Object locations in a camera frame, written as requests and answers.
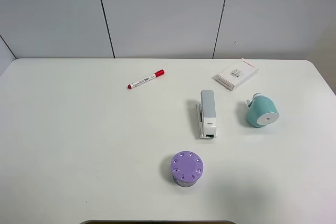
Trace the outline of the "red whiteboard marker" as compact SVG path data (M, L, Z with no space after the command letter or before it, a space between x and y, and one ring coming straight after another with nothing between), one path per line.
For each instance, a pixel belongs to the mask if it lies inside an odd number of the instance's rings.
M144 83L146 83L146 82L148 82L148 81L151 81L152 79L155 79L155 78L157 78L157 77L159 77L159 76L162 76L162 75L164 75L164 74L165 74L165 71L164 71L163 69L161 69L161 70L155 72L154 74L152 74L152 75L150 75L150 76L148 76L148 77L145 77L145 78L143 78L143 79L141 79L141 80L139 80L139 81L130 83L130 84L127 86L127 88L128 88L129 90L131 90L131 89L133 89L133 88L135 88L135 87L138 87L138 86L140 86L140 85L142 85L142 84L144 84Z

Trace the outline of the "white card box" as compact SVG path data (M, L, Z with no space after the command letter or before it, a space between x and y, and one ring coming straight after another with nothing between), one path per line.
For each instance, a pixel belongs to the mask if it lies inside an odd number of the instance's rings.
M239 59L221 72L214 80L223 85L229 91L234 91L240 85L253 77L259 68L246 59Z

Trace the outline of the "teal pencil sharpener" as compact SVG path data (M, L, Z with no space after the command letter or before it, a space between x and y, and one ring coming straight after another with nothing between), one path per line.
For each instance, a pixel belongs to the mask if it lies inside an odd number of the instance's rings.
M262 93L253 95L252 100L247 100L248 111L246 120L253 127L261 128L276 122L279 113L273 101Z

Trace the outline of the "white grey stapler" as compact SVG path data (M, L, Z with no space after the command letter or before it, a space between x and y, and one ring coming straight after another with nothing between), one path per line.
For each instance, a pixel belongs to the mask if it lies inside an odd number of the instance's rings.
M200 138L217 136L217 117L213 90L202 90L201 101L196 105Z

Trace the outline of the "purple lidded jar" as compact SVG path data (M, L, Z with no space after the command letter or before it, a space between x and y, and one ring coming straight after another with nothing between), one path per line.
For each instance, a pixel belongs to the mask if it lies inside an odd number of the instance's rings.
M202 176L204 165L196 153L181 151L173 156L170 170L177 185L191 187Z

